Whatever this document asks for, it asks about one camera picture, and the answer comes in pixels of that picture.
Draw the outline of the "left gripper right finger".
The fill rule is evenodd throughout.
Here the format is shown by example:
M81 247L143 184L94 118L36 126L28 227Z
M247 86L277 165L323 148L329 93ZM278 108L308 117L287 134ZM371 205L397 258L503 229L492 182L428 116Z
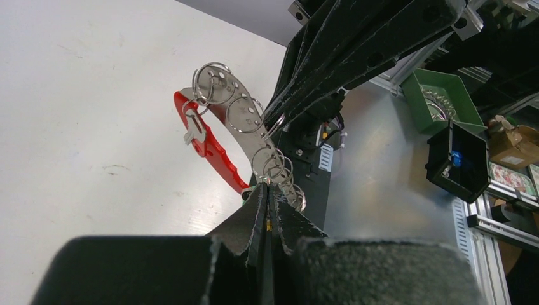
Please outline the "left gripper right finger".
M277 304L484 304L467 260L448 245L327 236L269 187Z

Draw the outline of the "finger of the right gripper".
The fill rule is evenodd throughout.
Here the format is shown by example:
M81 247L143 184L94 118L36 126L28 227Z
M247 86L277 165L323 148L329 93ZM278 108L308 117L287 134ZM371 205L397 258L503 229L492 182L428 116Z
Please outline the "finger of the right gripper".
M342 89L393 67L447 30L466 1L325 1L287 45L267 127L283 128L306 112L332 116Z

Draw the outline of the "key with green tag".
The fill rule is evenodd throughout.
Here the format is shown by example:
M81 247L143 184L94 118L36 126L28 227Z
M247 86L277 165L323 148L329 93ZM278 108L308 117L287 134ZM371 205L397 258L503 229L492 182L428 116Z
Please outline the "key with green tag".
M247 202L252 192L253 192L252 188L242 190L242 193L241 193L242 205L244 205Z

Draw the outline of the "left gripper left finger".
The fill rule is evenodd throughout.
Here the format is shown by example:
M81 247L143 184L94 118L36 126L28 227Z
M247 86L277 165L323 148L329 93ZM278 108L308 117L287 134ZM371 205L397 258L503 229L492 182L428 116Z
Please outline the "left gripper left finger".
M53 258L33 304L258 304L266 184L205 236L80 236Z

